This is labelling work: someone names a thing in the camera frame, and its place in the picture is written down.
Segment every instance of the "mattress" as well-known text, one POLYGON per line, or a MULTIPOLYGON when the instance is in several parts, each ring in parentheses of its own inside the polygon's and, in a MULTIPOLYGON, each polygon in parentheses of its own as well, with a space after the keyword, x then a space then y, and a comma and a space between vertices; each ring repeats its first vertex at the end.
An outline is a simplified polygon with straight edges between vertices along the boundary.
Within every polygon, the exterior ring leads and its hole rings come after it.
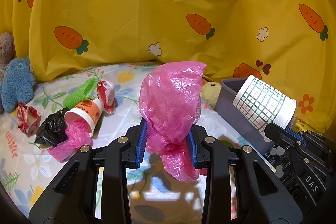
MULTIPOLYGON (((27 105, 36 108, 41 122, 51 113, 62 109, 64 98, 88 78, 108 80, 115 85, 117 108, 114 114, 104 114, 101 128, 92 137, 93 148, 104 147, 127 129, 138 125, 139 92, 143 79, 158 67, 156 62, 117 64, 92 67, 74 75, 38 84, 34 99, 27 105)), ((234 147, 247 144, 225 120, 206 102, 202 102, 198 125, 234 147)), ((30 209, 65 164, 55 160, 46 148, 34 144, 35 135, 26 136, 17 128, 16 112, 0 115, 0 181, 21 212, 30 209)), ((96 195, 96 217, 101 217, 102 174, 100 169, 96 195)), ((235 184, 231 170, 231 217, 236 217, 235 184)), ((127 185, 133 224, 200 223, 204 203, 206 177, 190 183, 177 181, 165 172, 159 156, 145 153, 137 170, 127 169, 127 185)))

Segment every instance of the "gray stuffed toy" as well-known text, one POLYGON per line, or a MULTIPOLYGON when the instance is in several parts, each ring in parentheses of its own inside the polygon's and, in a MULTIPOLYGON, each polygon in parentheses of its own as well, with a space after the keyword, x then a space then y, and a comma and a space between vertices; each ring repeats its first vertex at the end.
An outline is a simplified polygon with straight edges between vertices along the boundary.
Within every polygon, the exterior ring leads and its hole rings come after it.
MULTIPOLYGON (((14 39, 13 35, 8 32, 0 34, 0 68, 6 67, 14 56, 14 39)), ((0 83, 3 81, 4 72, 0 71, 0 83)), ((0 94, 0 114, 3 112, 0 94)))

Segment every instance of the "green mesh scrubber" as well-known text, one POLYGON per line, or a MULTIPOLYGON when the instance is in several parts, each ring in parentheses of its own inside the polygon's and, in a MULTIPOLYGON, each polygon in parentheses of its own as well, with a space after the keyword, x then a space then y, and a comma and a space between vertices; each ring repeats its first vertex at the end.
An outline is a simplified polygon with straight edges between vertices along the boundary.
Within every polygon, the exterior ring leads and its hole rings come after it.
POLYGON ((98 80, 96 78, 90 78, 64 99, 63 106, 72 109, 79 103, 88 100, 92 92, 97 88, 97 84, 98 80))

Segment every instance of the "orange flower print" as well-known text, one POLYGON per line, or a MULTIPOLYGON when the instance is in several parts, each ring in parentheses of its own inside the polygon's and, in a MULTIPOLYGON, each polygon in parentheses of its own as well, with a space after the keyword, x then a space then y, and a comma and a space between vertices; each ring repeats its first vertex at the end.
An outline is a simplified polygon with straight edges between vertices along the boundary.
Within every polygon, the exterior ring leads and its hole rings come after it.
POLYGON ((306 114, 306 111, 313 111, 311 104, 315 101, 314 97, 309 97, 308 94, 305 94, 302 98, 302 101, 298 103, 298 107, 301 108, 301 113, 306 114))

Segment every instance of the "red and white snack packaging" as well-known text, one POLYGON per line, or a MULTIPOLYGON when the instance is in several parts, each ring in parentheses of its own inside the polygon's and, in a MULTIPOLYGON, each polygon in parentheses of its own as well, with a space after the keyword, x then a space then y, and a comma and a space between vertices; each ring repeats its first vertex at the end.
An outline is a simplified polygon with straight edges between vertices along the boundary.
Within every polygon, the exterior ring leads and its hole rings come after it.
POLYGON ((34 133, 41 121, 40 113, 34 107, 23 103, 18 103, 16 118, 18 119, 17 127, 25 134, 34 133))
POLYGON ((108 114, 112 114, 115 108, 116 91, 111 82, 102 80, 97 84, 97 91, 99 100, 104 106, 104 111, 108 114))

